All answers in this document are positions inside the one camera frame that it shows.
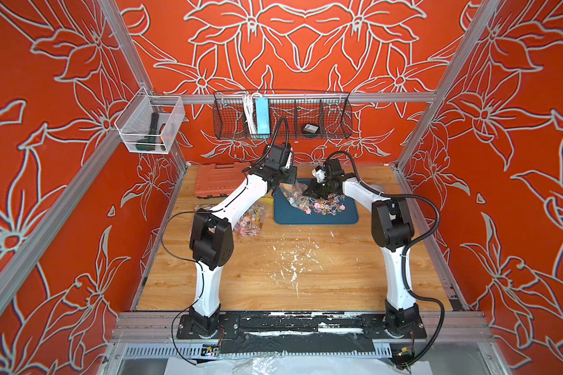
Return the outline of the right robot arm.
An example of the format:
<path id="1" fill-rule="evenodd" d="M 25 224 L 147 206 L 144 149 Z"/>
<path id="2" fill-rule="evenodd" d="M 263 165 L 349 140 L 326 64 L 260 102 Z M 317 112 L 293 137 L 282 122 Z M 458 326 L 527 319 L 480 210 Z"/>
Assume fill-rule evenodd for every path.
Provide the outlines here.
<path id="1" fill-rule="evenodd" d="M 414 237 L 414 225 L 406 198 L 365 184 L 356 173 L 346 173 L 337 159 L 315 167 L 312 175 L 305 195 L 312 198 L 344 195 L 369 210 L 372 238 L 383 251 L 386 267 L 386 332 L 393 338 L 401 338 L 413 331 L 421 319 L 411 290 L 408 245 Z"/>

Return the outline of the clear acrylic box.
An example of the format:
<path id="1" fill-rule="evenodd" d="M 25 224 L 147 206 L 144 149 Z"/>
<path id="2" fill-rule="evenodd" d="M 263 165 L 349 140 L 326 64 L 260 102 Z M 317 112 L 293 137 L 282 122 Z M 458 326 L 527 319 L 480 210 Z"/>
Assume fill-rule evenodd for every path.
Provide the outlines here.
<path id="1" fill-rule="evenodd" d="M 159 113 L 158 143 L 154 151 L 141 152 L 136 142 L 149 131 L 152 113 Z M 179 96 L 151 95 L 141 87 L 115 121 L 120 139 L 131 153 L 167 155 L 185 119 L 185 104 Z"/>

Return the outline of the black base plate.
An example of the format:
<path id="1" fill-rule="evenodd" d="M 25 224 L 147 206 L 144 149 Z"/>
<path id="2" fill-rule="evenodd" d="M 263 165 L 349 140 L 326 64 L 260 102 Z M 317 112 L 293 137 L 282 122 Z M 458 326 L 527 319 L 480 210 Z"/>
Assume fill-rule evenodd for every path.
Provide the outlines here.
<path id="1" fill-rule="evenodd" d="M 402 339 L 427 337 L 422 320 L 402 323 L 384 312 L 343 311 L 224 311 L 212 317 L 191 312 L 176 323 L 177 339 L 222 337 L 243 334 L 363 334 L 366 338 Z"/>

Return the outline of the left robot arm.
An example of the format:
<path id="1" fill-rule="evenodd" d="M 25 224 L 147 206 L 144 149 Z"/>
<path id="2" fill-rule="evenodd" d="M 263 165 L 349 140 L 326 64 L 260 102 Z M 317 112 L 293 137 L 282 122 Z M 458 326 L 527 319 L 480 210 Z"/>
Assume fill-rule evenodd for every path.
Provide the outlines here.
<path id="1" fill-rule="evenodd" d="M 281 183 L 294 183 L 297 168 L 292 163 L 289 142 L 270 145 L 248 167 L 242 183 L 222 202 L 195 212 L 189 248 L 197 271 L 195 301 L 189 317 L 202 336 L 218 330 L 221 311 L 220 287 L 224 265 L 234 252 L 233 231 L 245 212 Z"/>

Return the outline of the blue plastic tray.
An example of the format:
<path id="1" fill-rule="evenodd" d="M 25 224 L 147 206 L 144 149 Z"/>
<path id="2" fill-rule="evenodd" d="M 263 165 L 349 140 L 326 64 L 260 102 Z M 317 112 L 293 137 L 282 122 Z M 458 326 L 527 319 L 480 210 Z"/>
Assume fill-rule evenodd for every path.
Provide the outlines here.
<path id="1" fill-rule="evenodd" d="M 274 221 L 280 225 L 352 225 L 359 220 L 356 203 L 351 198 L 340 198 L 337 203 L 327 204 L 330 211 L 319 212 L 311 206 L 311 213 L 293 207 L 277 187 L 274 194 Z"/>

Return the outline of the light blue power bank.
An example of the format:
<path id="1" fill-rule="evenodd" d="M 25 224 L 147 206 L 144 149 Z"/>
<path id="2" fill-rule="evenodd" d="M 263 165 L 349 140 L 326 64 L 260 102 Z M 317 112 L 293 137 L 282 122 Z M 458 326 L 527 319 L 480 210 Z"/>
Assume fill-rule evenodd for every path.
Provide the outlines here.
<path id="1" fill-rule="evenodd" d="M 268 138 L 271 134 L 269 101 L 266 97 L 255 98 L 256 134 L 260 138 Z"/>

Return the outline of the green black screwdriver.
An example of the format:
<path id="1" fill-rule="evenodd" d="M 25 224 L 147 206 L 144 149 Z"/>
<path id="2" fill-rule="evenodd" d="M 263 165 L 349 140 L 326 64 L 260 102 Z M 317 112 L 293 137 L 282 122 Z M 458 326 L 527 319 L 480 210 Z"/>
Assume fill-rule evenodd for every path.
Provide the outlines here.
<path id="1" fill-rule="evenodd" d="M 148 134 L 136 142 L 137 150 L 141 152 L 154 151 L 158 143 L 158 123 L 159 113 L 153 112 L 151 115 L 150 127 Z"/>

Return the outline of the orange tool case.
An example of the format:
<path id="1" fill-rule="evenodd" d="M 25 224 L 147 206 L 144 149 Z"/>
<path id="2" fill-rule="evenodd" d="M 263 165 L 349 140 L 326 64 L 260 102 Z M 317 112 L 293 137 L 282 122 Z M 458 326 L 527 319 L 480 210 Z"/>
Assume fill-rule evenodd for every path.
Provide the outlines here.
<path id="1" fill-rule="evenodd" d="M 249 166 L 248 162 L 234 162 L 198 167 L 195 196 L 198 198 L 216 198 L 230 195 L 245 180 L 242 171 Z"/>

